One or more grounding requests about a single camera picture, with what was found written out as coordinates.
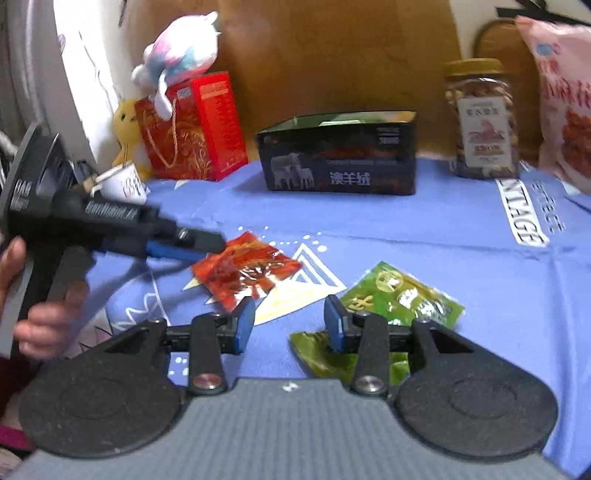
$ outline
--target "black gift box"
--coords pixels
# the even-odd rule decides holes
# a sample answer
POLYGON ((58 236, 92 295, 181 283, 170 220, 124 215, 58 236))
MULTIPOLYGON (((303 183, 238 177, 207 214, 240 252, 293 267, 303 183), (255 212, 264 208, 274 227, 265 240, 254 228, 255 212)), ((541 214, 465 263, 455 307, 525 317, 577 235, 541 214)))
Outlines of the black gift box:
POLYGON ((415 193, 415 112, 292 118, 257 134, 273 191, 415 193))

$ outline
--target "white cup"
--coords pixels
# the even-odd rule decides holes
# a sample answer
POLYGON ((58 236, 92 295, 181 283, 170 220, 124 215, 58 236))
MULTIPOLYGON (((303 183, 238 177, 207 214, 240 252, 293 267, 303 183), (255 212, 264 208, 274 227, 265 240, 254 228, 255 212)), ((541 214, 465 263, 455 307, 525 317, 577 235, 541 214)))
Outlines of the white cup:
POLYGON ((148 198, 145 185, 139 179, 138 171, 133 164, 126 167, 118 165, 99 175, 95 182, 96 187, 93 189, 92 194, 100 190, 103 197, 108 200, 120 200, 143 205, 148 198))

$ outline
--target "sheep image on box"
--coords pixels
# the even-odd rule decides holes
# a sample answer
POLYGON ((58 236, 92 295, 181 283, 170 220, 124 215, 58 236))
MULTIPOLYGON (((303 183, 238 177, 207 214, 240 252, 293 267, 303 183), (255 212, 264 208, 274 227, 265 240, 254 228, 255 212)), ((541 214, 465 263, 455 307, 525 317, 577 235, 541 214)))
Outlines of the sheep image on box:
POLYGON ((271 159, 271 170, 275 179, 275 188, 287 190, 310 189, 314 187, 314 176, 309 168, 302 168, 300 155, 290 153, 271 159))

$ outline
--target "cardboard box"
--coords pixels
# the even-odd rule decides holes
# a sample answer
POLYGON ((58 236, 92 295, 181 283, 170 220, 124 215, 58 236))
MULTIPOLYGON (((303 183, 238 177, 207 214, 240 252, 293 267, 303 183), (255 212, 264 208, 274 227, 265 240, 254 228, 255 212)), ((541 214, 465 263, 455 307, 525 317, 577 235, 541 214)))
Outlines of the cardboard box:
POLYGON ((257 134, 269 190, 412 195, 415 112, 307 115, 257 134))
POLYGON ((156 114, 149 99, 135 104, 156 177, 219 181, 248 163, 226 72, 188 80, 166 95, 173 104, 169 121, 156 114))

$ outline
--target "green snack packet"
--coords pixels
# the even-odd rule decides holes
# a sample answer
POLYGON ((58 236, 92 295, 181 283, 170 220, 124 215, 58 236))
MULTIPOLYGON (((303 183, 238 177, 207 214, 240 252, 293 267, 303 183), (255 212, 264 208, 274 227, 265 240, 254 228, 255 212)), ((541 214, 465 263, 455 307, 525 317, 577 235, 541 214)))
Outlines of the green snack packet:
MULTIPOLYGON (((448 295, 427 287, 415 277, 380 262, 341 299, 349 312, 377 313, 391 325, 409 326, 415 318, 428 318, 453 328, 464 307, 448 295)), ((298 359, 320 378, 338 378, 349 385, 357 355, 335 352, 326 332, 297 332, 290 336, 298 359)), ((391 353, 390 383, 408 375, 406 353, 391 353)))
MULTIPOLYGON (((326 332, 296 332, 290 336, 291 346, 300 362, 319 378, 338 378, 345 385, 353 380, 357 355, 337 353, 329 345, 326 332)), ((390 383, 400 383, 408 375, 406 353, 390 353, 390 383)))
POLYGON ((448 295, 427 287, 415 277, 380 262, 341 299, 349 312, 367 310, 390 325, 409 326, 415 318, 428 318, 453 327, 464 307, 448 295))

